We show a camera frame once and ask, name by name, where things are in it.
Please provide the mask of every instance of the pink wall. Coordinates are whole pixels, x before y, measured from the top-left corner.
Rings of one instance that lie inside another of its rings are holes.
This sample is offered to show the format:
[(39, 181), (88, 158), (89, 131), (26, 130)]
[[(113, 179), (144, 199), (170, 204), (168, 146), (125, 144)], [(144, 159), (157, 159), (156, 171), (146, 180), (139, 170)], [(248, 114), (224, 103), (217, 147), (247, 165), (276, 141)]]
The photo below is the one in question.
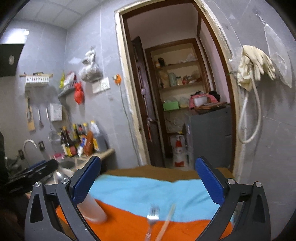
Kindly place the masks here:
[(220, 101), (226, 101), (230, 103), (229, 92), (223, 66), (218, 51), (216, 49), (215, 43), (203, 21), (200, 30), (200, 40), (205, 48), (207, 57), (211, 65), (217, 93), (221, 96)]
[(196, 37), (197, 11), (191, 3), (151, 10), (128, 19), (131, 39), (140, 36), (143, 49)]

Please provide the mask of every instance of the brown packet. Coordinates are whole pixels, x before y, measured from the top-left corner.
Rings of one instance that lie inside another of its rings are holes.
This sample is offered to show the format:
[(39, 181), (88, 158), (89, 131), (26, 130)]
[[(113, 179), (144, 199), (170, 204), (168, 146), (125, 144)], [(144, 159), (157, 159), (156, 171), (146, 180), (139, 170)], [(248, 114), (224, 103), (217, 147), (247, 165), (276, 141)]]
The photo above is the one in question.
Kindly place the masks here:
[(94, 135), (91, 131), (87, 133), (86, 144), (83, 147), (84, 154), (90, 156), (94, 151)]

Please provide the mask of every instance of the fork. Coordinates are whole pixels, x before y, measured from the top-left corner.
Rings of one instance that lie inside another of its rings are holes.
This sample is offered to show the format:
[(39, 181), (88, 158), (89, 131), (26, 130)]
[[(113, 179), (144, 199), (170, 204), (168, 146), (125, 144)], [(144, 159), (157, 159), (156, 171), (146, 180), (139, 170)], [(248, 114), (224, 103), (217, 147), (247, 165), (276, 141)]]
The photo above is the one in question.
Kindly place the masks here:
[(149, 241), (151, 238), (151, 232), (153, 225), (159, 220), (159, 207), (151, 207), (147, 215), (147, 221), (149, 224), (148, 231), (146, 233), (145, 241)]

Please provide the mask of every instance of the orange plug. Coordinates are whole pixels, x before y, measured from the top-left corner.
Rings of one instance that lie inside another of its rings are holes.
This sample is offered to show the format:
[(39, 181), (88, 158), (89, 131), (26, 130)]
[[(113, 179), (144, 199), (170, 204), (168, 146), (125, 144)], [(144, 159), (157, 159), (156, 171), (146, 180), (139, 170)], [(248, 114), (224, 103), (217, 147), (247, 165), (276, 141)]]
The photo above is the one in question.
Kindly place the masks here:
[(120, 83), (121, 83), (121, 77), (120, 77), (119, 74), (115, 75), (115, 76), (113, 77), (113, 80), (115, 81), (115, 83), (116, 83), (117, 85), (120, 85)]

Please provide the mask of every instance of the white basket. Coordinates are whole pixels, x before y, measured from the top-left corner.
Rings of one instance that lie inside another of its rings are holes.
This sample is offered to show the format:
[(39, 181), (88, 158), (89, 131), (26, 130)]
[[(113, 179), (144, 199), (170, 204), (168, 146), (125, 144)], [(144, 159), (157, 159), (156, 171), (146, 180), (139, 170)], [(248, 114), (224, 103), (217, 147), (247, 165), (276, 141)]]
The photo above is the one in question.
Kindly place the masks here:
[(26, 76), (25, 87), (42, 87), (48, 85), (48, 83), (49, 76), (29, 75)]

